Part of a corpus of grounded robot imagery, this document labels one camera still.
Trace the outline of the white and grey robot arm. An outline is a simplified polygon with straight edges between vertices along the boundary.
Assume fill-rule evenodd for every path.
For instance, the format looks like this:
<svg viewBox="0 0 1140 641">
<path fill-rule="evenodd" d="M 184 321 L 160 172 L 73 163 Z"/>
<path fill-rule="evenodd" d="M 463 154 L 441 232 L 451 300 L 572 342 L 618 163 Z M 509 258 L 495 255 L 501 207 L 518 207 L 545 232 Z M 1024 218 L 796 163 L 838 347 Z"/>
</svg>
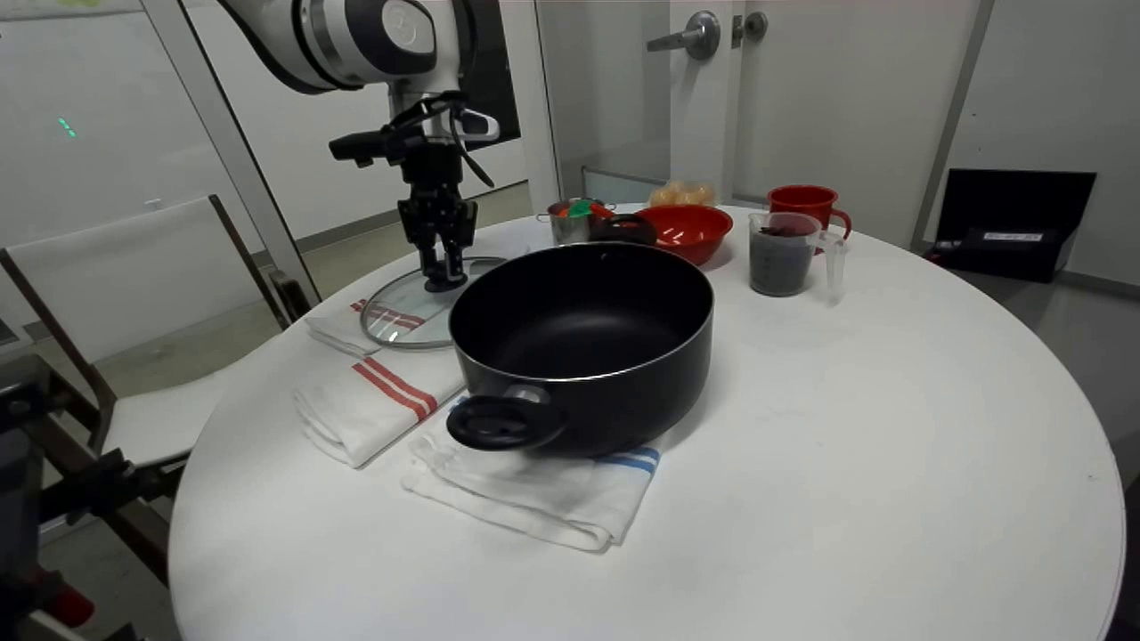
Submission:
<svg viewBox="0 0 1140 641">
<path fill-rule="evenodd" d="M 403 232 L 421 251 L 428 291 L 467 280 L 463 250 L 478 210 L 458 196 L 472 141 L 495 141 L 499 122 L 458 91 L 463 28 L 457 0 L 220 0 L 275 78 L 296 91 L 389 89 L 391 122 L 330 139 L 333 159 L 389 159 L 409 196 Z"/>
</svg>

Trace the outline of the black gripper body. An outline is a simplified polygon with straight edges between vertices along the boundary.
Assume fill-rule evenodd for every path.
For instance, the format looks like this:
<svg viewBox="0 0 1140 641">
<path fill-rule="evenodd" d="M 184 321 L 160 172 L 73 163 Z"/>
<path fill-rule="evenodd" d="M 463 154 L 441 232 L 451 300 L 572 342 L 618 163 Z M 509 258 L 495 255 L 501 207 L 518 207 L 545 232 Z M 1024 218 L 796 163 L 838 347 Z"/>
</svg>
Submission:
<svg viewBox="0 0 1140 641">
<path fill-rule="evenodd" d="M 458 149 L 422 141 L 403 155 L 409 196 L 397 203 L 403 232 L 418 250 L 441 241 L 458 251 L 472 241 L 478 210 L 458 196 Z"/>
</svg>

